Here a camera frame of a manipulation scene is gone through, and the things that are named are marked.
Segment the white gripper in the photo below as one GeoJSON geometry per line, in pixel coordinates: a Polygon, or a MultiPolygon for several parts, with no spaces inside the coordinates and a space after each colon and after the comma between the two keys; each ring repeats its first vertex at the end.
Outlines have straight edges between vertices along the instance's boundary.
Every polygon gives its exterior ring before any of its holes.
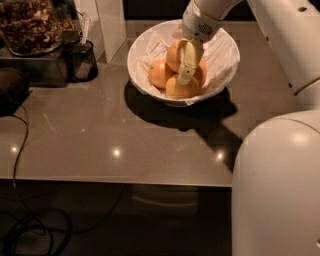
{"type": "Polygon", "coordinates": [[[179,44],[179,84],[186,85],[193,78],[204,53],[203,43],[210,41],[218,31],[226,7],[227,0],[190,0],[182,23],[172,32],[177,40],[183,36],[190,40],[179,44]]]}

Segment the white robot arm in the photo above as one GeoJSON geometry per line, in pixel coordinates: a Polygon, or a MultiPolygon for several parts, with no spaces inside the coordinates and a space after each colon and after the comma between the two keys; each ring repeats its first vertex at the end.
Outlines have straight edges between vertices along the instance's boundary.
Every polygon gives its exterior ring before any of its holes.
{"type": "Polygon", "coordinates": [[[320,11],[317,0],[191,0],[178,72],[190,81],[204,43],[247,1],[302,111],[277,116],[243,141],[232,183],[232,256],[320,256],[320,11]]]}

